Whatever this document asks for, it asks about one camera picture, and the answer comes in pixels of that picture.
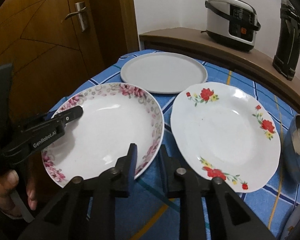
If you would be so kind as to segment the person's left hand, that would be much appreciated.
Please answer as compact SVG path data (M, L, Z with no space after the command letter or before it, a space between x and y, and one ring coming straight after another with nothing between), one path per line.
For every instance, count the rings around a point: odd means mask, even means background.
M36 190L37 179L33 168L33 161L30 160L27 162L26 178L26 202L30 210L35 211L38 204ZM12 193L16 190L19 180L20 176L16 170L9 170L5 174L0 175L0 210L12 218L19 218L22 215L20 207L15 204L12 198Z

